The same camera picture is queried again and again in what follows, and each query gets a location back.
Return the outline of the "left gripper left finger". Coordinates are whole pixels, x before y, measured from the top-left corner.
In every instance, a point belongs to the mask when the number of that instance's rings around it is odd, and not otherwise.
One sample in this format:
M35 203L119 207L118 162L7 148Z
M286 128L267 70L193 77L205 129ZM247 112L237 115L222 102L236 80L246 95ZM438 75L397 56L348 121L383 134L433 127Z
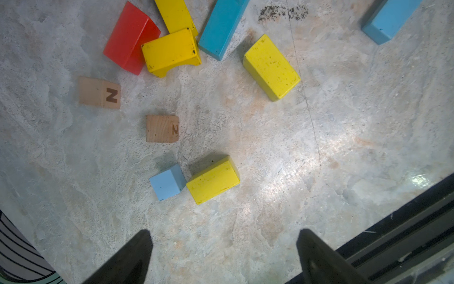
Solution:
M140 230L93 275L86 284L143 284L153 242L148 230Z

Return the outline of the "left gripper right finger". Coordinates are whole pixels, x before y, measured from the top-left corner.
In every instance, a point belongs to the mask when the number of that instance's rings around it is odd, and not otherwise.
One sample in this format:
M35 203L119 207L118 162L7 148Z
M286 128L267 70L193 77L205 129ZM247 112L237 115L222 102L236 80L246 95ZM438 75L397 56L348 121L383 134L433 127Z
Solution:
M368 284L370 281L313 231L300 231L296 242L303 284Z

